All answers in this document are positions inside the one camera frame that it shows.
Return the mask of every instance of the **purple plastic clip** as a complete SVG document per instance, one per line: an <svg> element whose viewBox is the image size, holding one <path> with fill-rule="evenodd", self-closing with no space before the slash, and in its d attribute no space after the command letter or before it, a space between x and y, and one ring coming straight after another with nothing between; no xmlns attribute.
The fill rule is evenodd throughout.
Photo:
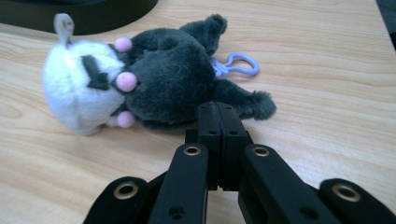
<svg viewBox="0 0 396 224"><path fill-rule="evenodd" d="M234 60L245 61L249 63L252 68L231 66ZM216 77L226 77L230 72L238 72L249 76L255 76L259 73L260 70L259 63L257 63L256 60L240 52L231 53L228 56L227 63L219 63L219 61L213 57L210 58L210 62L215 69Z"/></svg>

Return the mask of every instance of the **wood grain surface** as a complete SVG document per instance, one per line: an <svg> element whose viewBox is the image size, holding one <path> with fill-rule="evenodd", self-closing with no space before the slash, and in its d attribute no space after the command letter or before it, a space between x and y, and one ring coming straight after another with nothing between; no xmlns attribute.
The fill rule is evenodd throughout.
<svg viewBox="0 0 396 224"><path fill-rule="evenodd" d="M278 107L267 121L244 121L254 142L314 187L345 178L396 212L396 55L374 0L161 0L139 21L80 38L112 42L212 13L229 20L216 57L242 51L262 66L230 80L270 92ZM184 141L184 132L138 126L70 133L42 91L56 42L0 24L0 223L81 223L107 184L126 175L150 181ZM244 223L236 196L209 192L207 223Z"/></svg>

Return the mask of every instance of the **stuffed animal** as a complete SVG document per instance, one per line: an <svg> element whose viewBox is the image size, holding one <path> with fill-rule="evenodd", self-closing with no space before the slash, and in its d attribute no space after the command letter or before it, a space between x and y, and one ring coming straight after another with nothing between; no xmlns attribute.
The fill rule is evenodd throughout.
<svg viewBox="0 0 396 224"><path fill-rule="evenodd" d="M268 119L276 112L268 93L216 78L210 56L227 27L220 15L114 44L73 41L74 23L66 14L57 14L54 26L60 43L45 61L44 91L53 114L75 133L135 122L150 129L184 128L208 101L233 106L241 119Z"/></svg>

